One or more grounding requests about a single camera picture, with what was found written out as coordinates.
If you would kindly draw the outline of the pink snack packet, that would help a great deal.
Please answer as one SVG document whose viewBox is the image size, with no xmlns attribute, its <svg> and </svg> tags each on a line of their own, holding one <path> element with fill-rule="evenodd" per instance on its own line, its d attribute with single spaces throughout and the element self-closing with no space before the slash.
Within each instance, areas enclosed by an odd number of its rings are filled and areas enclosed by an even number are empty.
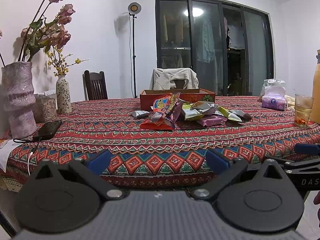
<svg viewBox="0 0 320 240">
<path fill-rule="evenodd" d="M 227 121 L 227 118 L 220 115 L 204 116 L 196 122 L 203 127 L 212 127 L 216 125 L 223 125 Z"/>
</svg>

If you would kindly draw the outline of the large pink ceramic vase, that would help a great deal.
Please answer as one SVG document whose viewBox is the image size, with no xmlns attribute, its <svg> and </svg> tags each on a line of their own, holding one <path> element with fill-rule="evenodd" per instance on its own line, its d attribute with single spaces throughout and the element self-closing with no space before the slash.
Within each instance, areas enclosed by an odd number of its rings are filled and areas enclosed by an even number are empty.
<svg viewBox="0 0 320 240">
<path fill-rule="evenodd" d="M 33 114 L 36 102 L 32 63 L 13 62 L 2 68 L 4 111 L 8 114 L 11 136 L 22 139 L 37 130 Z"/>
</svg>

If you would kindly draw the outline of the small floral ceramic vase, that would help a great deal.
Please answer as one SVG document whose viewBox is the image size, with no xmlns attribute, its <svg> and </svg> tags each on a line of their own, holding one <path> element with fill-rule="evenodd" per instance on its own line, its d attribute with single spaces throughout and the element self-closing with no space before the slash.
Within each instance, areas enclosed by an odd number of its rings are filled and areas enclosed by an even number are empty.
<svg viewBox="0 0 320 240">
<path fill-rule="evenodd" d="M 59 75 L 56 82 L 56 100 L 57 110 L 60 114 L 69 114 L 72 112 L 69 83 L 66 75 Z"/>
</svg>

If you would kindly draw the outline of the green white snack bar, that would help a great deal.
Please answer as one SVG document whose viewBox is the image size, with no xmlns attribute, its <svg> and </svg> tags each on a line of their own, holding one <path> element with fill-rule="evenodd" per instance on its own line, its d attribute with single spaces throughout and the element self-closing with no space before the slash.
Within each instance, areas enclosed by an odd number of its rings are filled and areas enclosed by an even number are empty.
<svg viewBox="0 0 320 240">
<path fill-rule="evenodd" d="M 242 119 L 238 117 L 236 114 L 230 112 L 226 108 L 219 106 L 218 111 L 222 113 L 222 115 L 227 118 L 229 121 L 242 122 Z"/>
</svg>

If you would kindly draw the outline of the silver white snack packet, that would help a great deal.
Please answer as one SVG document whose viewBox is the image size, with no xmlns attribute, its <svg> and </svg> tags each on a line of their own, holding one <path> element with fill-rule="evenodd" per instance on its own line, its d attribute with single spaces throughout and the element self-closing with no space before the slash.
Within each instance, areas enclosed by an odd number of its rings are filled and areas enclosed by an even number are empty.
<svg viewBox="0 0 320 240">
<path fill-rule="evenodd" d="M 132 111 L 131 115 L 136 119 L 144 119 L 150 115 L 150 112 L 138 110 L 138 111 Z"/>
</svg>

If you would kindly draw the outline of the studio light on stand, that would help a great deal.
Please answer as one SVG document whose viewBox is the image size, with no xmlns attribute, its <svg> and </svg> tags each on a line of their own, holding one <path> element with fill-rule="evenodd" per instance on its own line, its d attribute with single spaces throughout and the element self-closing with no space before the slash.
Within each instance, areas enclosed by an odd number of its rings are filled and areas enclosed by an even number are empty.
<svg viewBox="0 0 320 240">
<path fill-rule="evenodd" d="M 128 6 L 129 13 L 129 28 L 130 28 L 130 53 L 132 65 L 132 81 L 133 81 L 133 97 L 137 98 L 136 84 L 136 44 L 135 44 L 135 20 L 141 12 L 142 7 L 138 2 L 132 2 Z"/>
</svg>

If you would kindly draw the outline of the black framed glass door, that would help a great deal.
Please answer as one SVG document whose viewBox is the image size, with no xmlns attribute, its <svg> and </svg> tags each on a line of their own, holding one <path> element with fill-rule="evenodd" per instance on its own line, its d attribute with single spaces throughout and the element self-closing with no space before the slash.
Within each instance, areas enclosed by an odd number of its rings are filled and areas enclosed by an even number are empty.
<svg viewBox="0 0 320 240">
<path fill-rule="evenodd" d="M 268 14 L 219 0 L 156 0 L 157 66 L 191 68 L 216 95 L 260 94 L 274 77 Z"/>
</svg>

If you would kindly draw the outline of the colourful red snack bag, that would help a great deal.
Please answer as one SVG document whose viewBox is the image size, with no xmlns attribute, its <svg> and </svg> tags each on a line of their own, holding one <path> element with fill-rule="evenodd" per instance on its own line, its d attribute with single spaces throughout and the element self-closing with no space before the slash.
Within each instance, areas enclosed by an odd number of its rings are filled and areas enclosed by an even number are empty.
<svg viewBox="0 0 320 240">
<path fill-rule="evenodd" d="M 152 116 L 140 124 L 141 129 L 174 130 L 182 111 L 180 93 L 169 93 L 153 102 Z"/>
</svg>

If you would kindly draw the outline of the glass of tea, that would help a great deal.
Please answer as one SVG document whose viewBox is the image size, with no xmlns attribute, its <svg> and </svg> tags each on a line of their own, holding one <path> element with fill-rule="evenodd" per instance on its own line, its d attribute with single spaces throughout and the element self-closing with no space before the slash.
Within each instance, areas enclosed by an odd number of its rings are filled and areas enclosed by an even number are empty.
<svg viewBox="0 0 320 240">
<path fill-rule="evenodd" d="M 313 107 L 313 97 L 296 94 L 295 95 L 295 124 L 306 127 L 309 122 Z"/>
</svg>

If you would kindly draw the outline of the glass jar with grains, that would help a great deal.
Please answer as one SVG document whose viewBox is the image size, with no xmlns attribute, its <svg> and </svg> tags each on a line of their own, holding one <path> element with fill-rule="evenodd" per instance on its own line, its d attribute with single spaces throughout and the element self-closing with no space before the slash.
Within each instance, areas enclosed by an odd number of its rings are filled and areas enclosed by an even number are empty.
<svg viewBox="0 0 320 240">
<path fill-rule="evenodd" d="M 36 123 L 43 123 L 53 120 L 57 116 L 55 90 L 48 90 L 35 95 L 33 114 Z"/>
</svg>

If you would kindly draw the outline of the white paper sheet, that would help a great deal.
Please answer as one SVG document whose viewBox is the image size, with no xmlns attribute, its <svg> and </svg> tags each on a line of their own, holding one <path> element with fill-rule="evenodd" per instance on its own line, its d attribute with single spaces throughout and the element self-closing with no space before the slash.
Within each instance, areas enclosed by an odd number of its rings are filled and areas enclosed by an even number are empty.
<svg viewBox="0 0 320 240">
<path fill-rule="evenodd" d="M 3 172 L 7 170 L 7 162 L 9 155 L 16 147 L 20 146 L 19 143 L 14 142 L 13 140 L 3 140 L 1 142 L 0 148 L 0 167 Z"/>
</svg>

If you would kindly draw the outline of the purple tissue pack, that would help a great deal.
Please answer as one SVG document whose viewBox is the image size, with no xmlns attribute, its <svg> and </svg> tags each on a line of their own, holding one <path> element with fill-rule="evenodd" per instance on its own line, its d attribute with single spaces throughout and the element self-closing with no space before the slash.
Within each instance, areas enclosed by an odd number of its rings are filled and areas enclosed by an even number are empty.
<svg viewBox="0 0 320 240">
<path fill-rule="evenodd" d="M 263 108 L 285 111 L 286 99 L 285 88 L 280 86 L 268 86 L 265 88 L 265 94 L 262 96 Z"/>
</svg>

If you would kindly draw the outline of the colourful patterned tablecloth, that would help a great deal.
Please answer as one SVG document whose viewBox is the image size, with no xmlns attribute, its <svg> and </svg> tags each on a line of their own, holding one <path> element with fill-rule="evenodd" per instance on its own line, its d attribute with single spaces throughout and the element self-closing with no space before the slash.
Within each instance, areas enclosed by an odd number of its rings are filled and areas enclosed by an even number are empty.
<svg viewBox="0 0 320 240">
<path fill-rule="evenodd" d="M 141 189 L 184 187 L 213 178 L 205 160 L 207 150 L 256 164 L 264 157 L 302 160 L 293 151 L 295 144 L 319 142 L 319 125 L 296 126 L 292 110 L 263 108 L 254 96 L 220 96 L 216 102 L 244 111 L 252 120 L 211 128 L 179 121 L 173 131 L 153 131 L 141 129 L 140 120 L 131 115 L 140 108 L 138 99 L 74 102 L 71 114 L 59 116 L 62 125 L 55 137 L 12 150 L 1 177 L 8 189 L 19 191 L 44 158 L 66 164 L 107 149 L 112 158 L 102 178 L 109 183 Z"/>
</svg>

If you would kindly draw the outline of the dark wooden chair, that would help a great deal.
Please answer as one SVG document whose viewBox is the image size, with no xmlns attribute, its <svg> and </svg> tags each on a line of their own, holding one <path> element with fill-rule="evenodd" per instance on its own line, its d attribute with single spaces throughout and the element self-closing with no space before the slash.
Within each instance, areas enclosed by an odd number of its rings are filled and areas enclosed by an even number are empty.
<svg viewBox="0 0 320 240">
<path fill-rule="evenodd" d="M 84 71 L 84 81 L 88 100 L 108 99 L 105 74 L 103 71 L 99 73 L 89 72 L 88 70 Z"/>
</svg>

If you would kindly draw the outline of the orange juice bottle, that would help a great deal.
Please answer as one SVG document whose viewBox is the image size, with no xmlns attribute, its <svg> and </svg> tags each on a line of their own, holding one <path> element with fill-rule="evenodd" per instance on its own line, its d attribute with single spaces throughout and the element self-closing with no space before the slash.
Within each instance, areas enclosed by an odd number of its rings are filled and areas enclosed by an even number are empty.
<svg viewBox="0 0 320 240">
<path fill-rule="evenodd" d="M 313 106 L 310 120 L 320 124 L 320 50 L 317 50 L 317 66 L 313 77 Z"/>
</svg>

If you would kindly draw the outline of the clear plastic bag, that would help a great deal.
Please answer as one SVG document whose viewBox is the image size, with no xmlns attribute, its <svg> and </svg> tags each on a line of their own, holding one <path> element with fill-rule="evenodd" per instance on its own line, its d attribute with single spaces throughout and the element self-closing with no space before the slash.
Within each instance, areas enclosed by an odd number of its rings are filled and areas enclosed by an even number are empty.
<svg viewBox="0 0 320 240">
<path fill-rule="evenodd" d="M 262 97 L 265 95 L 265 88 L 270 86 L 286 88 L 286 82 L 281 79 L 265 79 L 257 102 L 262 102 Z"/>
</svg>

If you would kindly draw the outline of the yellow flower sprig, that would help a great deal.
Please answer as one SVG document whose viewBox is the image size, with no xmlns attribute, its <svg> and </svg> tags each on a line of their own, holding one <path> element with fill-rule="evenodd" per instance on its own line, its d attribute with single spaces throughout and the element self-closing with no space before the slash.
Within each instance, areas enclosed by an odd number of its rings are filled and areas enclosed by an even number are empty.
<svg viewBox="0 0 320 240">
<path fill-rule="evenodd" d="M 50 50 L 46 52 L 46 56 L 47 66 L 54 68 L 54 76 L 66 75 L 69 72 L 69 68 L 71 66 L 88 61 L 88 59 L 82 60 L 80 58 L 76 58 L 73 62 L 68 62 L 68 60 L 70 59 L 70 57 L 73 56 L 73 54 L 64 54 L 63 48 L 59 49 L 57 46 L 50 48 Z"/>
</svg>

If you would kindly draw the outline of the black smartphone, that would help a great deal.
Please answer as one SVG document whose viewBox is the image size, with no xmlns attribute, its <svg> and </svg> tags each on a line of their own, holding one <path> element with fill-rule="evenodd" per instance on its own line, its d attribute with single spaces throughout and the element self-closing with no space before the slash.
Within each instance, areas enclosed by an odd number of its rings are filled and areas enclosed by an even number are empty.
<svg viewBox="0 0 320 240">
<path fill-rule="evenodd" d="M 62 124 L 61 120 L 57 121 L 50 121 L 42 125 L 35 134 L 33 135 L 33 141 L 43 141 L 43 140 L 50 140 L 54 137 L 57 130 L 60 128 Z"/>
</svg>

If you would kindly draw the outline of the dried pink roses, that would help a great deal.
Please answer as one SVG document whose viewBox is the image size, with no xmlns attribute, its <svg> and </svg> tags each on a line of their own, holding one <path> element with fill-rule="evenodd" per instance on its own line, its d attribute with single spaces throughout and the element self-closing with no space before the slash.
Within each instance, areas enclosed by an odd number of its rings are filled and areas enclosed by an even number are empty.
<svg viewBox="0 0 320 240">
<path fill-rule="evenodd" d="M 50 5 L 62 1 L 42 0 L 32 22 L 21 31 L 22 45 L 18 61 L 30 62 L 40 50 L 45 53 L 53 47 L 61 50 L 71 39 L 71 34 L 66 30 L 65 25 L 71 23 L 75 13 L 72 4 L 63 5 L 51 21 L 45 16 Z"/>
</svg>

